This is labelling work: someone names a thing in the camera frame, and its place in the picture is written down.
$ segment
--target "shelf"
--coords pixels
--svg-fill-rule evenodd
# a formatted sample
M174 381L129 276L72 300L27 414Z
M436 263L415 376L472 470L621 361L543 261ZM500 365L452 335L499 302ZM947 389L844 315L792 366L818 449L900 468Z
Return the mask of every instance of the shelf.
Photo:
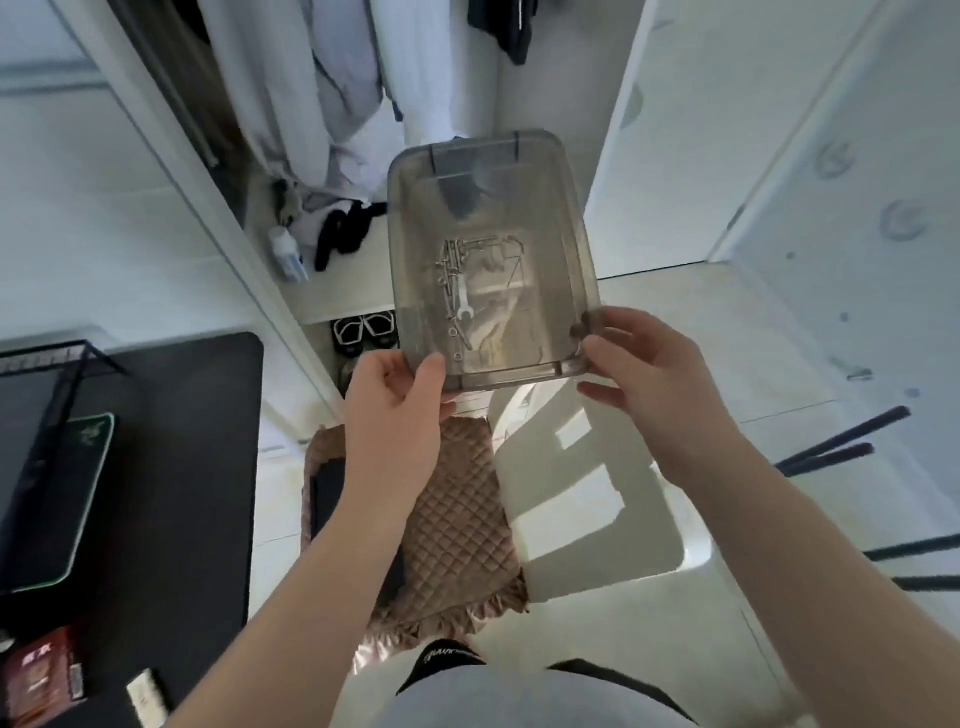
M267 230L275 224L270 180L255 172L251 174L248 188L244 228L302 327L394 307L386 216L373 218L370 232L359 251L352 255L333 253L322 273L313 270L312 258L305 258L303 263L310 280L303 283L288 282L276 267L267 239ZM304 249L304 252L313 254L311 249Z
M313 267L312 262L304 261L308 269ZM284 281L280 290L294 318L301 326L308 326L393 308L390 271L387 218L376 217L359 251L352 255L334 252L325 271L310 270L310 280Z

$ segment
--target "black rod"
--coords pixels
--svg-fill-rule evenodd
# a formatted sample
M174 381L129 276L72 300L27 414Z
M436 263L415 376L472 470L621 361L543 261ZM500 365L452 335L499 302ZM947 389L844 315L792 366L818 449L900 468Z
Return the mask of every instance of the black rod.
M826 455L816 457L807 457L799 462L789 463L787 465L777 465L777 469L787 477L794 475L803 475L804 473L816 473L823 468L830 468L840 463L847 463L856 460L859 457L866 457L874 454L874 446L870 443L857 443L849 448L828 452Z
M960 592L960 576L894 576L905 592Z
M856 427L851 427L844 432L841 432L839 435L835 435L828 440L820 443L820 445L814 445L812 448L807 448L802 452L798 452L793 457L788 457L786 460L781 460L777 463L778 468L782 468L786 465L793 465L794 463L799 463L802 460L806 460L809 457L815 457L816 455L822 455L825 452L830 452L832 449L837 449L841 445L846 445L851 443L854 440L858 440L861 437L869 435L871 432L876 432L879 429L883 429L887 425L892 425L895 422L900 420L905 420L910 416L910 408L905 407L902 404L899 407L894 407L893 409L888 409L882 415L877 415L867 422L857 425Z
M863 555L871 561L889 561L890 559L919 556L920 554L933 553L934 551L949 551L952 548L960 548L960 533L954 533L951 536L938 536L935 539L911 541L907 544L874 548L870 551L864 551Z

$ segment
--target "plastic box lid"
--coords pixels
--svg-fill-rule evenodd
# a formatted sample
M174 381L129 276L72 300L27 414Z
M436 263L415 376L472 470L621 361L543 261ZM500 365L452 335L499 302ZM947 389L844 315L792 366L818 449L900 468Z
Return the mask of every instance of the plastic box lid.
M411 367L448 391L582 374L578 326L599 305L560 139L543 131L410 149L389 177L390 260Z

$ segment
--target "black desk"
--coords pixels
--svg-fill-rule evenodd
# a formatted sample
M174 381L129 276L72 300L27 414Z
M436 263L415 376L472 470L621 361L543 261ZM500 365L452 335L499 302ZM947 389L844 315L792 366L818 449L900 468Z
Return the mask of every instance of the black desk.
M74 416L117 429L71 576L0 600L24 643L76 625L87 695L50 725L138 726L151 667L179 705L247 620L263 346L241 333L114 357Z

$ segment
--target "black shorts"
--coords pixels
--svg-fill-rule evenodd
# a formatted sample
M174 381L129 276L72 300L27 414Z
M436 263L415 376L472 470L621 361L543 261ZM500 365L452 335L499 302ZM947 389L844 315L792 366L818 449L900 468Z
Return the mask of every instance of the black shorts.
M417 658L417 663L414 665L414 668L410 670L410 677L407 678L407 681L403 683L403 687L400 688L396 694L400 695L411 685L416 685L420 680L425 680L428 677L436 675L438 672L454 669L455 667L485 664L486 663L480 659L480 655L463 643L458 643L455 640L436 640L422 651ZM555 669L560 672L572 672L575 675L584 675L597 680L606 680L608 683L614 683L628 690L639 692L641 695L646 695L658 703L662 703L667 708L677 711L677 713L691 723L694 722L693 718L688 716L686 711L677 705L673 698L660 688L655 688L652 685L647 685L639 680L635 680L632 677L624 675L622 672L617 672L615 669L599 667L586 660L566 660L565 662L551 665L547 669Z

